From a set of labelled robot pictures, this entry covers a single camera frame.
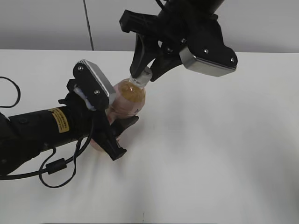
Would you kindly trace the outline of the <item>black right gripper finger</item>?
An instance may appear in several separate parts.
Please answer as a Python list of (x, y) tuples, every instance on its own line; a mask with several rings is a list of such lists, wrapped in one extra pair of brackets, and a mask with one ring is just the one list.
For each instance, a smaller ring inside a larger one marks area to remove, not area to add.
[(174, 50), (149, 50), (149, 53), (154, 60), (150, 67), (152, 72), (152, 82), (159, 79), (163, 74), (167, 73), (171, 69), (182, 64), (179, 53)]
[(135, 52), (130, 66), (131, 77), (138, 78), (147, 65), (157, 57), (158, 53), (158, 39), (136, 34)]

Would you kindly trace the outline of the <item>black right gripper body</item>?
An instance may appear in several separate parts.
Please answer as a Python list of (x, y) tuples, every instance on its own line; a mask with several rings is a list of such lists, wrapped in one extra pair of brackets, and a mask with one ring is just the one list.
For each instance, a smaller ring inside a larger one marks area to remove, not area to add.
[(180, 53), (189, 39), (224, 43), (215, 9), (163, 9), (159, 15), (125, 10), (120, 25), (123, 32), (158, 39), (159, 50), (163, 51)]

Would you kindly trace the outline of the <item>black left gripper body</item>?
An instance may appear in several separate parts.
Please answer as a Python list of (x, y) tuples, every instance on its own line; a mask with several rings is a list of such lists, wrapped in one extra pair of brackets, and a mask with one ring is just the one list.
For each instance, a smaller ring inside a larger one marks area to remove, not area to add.
[(117, 143), (106, 112), (96, 110), (89, 103), (75, 79), (70, 79), (66, 87), (69, 92), (59, 100), (63, 105), (59, 109), (64, 112), (73, 137), (95, 141), (113, 161), (121, 158), (127, 150)]

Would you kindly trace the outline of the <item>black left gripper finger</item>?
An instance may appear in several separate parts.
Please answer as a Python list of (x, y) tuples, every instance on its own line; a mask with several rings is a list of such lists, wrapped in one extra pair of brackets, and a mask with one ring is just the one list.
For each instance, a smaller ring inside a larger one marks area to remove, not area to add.
[(138, 116), (132, 116), (124, 119), (116, 119), (111, 124), (114, 137), (119, 137), (126, 129), (134, 125), (138, 120)]

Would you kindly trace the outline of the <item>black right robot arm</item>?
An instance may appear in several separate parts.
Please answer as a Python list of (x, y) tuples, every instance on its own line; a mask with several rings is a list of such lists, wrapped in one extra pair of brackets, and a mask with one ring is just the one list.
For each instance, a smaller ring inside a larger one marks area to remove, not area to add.
[(149, 67), (154, 82), (180, 65), (214, 77), (235, 71), (235, 52), (225, 45), (215, 14), (222, 3), (167, 0), (163, 4), (158, 0), (158, 15), (125, 10), (120, 18), (121, 29), (136, 34), (131, 76), (139, 78)]

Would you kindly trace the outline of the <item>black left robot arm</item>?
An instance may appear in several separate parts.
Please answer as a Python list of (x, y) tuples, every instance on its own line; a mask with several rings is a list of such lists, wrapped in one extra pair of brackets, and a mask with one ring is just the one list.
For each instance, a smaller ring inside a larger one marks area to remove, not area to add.
[[(61, 107), (30, 112), (15, 116), (0, 116), (0, 178), (15, 180), (28, 178), (43, 173), (53, 174), (75, 161), (94, 140), (107, 152), (112, 160), (121, 158), (126, 149), (120, 147), (116, 138), (139, 119), (138, 116), (117, 119), (109, 123), (105, 114), (108, 106), (107, 97), (102, 93), (95, 95), (98, 101), (95, 108), (89, 109), (79, 93), (91, 96), (82, 87), (85, 83), (70, 79), (67, 84), (68, 94), (59, 100)], [(75, 153), (69, 159), (59, 159), (51, 163), (45, 162), (38, 171), (12, 175), (22, 164), (37, 157), (47, 150), (74, 141), (85, 144), (76, 146)]]

